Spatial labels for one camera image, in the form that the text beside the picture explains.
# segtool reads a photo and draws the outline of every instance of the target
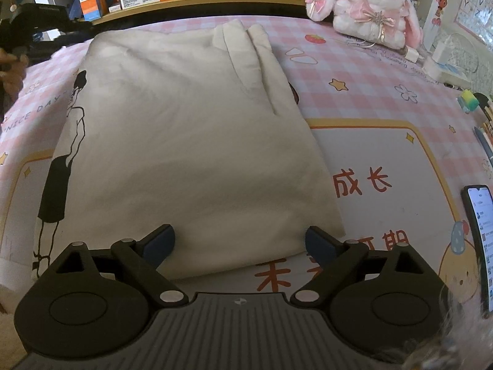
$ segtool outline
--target yellow border frame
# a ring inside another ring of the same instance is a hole
[[[410,122],[398,120],[381,120],[381,119],[357,119],[357,118],[307,118],[306,122],[311,129],[330,129],[330,128],[391,128],[391,129],[409,129],[414,132],[421,147],[426,153],[428,160],[435,171],[435,174],[440,182],[447,203],[449,204],[450,212],[454,221],[460,221],[460,214],[455,205],[454,198],[447,184],[442,171],[433,155],[430,146],[425,142],[425,138],[420,131],[416,129]]]
[[[5,207],[5,215],[0,218],[0,249],[2,248],[3,233],[5,232],[5,226],[7,223],[8,212],[10,210],[10,205],[12,203],[12,197],[14,196],[15,188],[17,182],[19,181],[19,176],[21,176],[21,171],[26,164],[33,163],[34,161],[48,160],[53,157],[54,149],[37,151],[36,153],[29,154],[20,163],[17,168],[17,175],[14,178],[14,183],[11,185],[10,190],[7,195],[7,204]]]

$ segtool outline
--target black line drawing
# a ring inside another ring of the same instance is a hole
[[[41,231],[38,236],[38,252],[33,252],[33,272],[39,278],[39,271],[48,268],[51,263],[51,253],[55,243],[55,234],[60,221],[65,218],[65,204],[67,202],[68,180],[71,175],[73,159],[77,156],[80,145],[86,136],[85,111],[77,106],[77,96],[86,85],[86,71],[77,74],[73,83],[73,92],[67,108],[67,122],[65,126],[76,126],[76,133],[70,145],[68,154],[53,158],[48,170],[48,177],[44,184],[43,195],[39,205],[38,218],[41,220]],[[50,243],[43,242],[44,235],[50,235]]]

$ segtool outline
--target alphabet chart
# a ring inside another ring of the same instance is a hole
[[[462,0],[455,22],[493,48],[493,0]]]

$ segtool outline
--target smartphone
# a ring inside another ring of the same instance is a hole
[[[479,262],[481,300],[486,315],[493,311],[493,198],[486,185],[469,185],[462,201]]]

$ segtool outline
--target star illustration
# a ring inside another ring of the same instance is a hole
[[[340,92],[342,90],[349,90],[346,87],[346,82],[341,82],[341,81],[338,81],[337,79],[334,79],[334,78],[332,78],[332,82],[329,83],[329,85],[335,87],[338,92]]]

